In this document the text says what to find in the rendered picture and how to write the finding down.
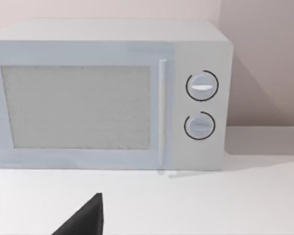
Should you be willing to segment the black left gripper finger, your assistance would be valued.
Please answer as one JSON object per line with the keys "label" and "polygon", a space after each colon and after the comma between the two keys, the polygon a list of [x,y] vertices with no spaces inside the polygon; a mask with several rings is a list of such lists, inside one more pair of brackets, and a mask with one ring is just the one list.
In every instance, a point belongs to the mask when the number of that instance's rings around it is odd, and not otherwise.
{"label": "black left gripper finger", "polygon": [[51,235],[103,235],[103,195],[96,193]]}

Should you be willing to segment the pale microwave door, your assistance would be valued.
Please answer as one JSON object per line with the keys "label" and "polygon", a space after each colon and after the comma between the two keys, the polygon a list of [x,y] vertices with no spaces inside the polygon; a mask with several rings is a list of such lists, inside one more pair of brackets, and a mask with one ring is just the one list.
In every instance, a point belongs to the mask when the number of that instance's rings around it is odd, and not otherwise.
{"label": "pale microwave door", "polygon": [[0,41],[0,168],[159,169],[159,60],[167,133],[173,56],[162,42]]}

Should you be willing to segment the pale microwave oven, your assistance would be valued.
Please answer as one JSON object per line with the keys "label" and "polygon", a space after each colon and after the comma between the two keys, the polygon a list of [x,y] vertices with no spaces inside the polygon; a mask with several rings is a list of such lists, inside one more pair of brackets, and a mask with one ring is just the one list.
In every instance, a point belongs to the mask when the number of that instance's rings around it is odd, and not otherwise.
{"label": "pale microwave oven", "polygon": [[[224,153],[233,44],[201,19],[31,19],[0,30],[0,41],[127,41],[170,43],[174,49],[170,125],[162,170],[219,170]],[[215,93],[197,100],[188,92],[194,75],[209,73]],[[207,115],[213,130],[195,139],[186,130],[190,117]]]}

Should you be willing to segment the pale microwave knob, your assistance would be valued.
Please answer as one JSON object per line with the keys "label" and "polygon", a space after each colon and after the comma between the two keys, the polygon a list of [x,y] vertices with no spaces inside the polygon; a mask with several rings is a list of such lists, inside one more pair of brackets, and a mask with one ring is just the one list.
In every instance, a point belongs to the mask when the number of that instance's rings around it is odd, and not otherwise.
{"label": "pale microwave knob", "polygon": [[207,137],[213,130],[213,121],[204,114],[197,117],[190,117],[186,124],[186,130],[195,139]]}
{"label": "pale microwave knob", "polygon": [[209,73],[194,75],[188,81],[188,92],[197,100],[209,99],[216,91],[217,82]]}

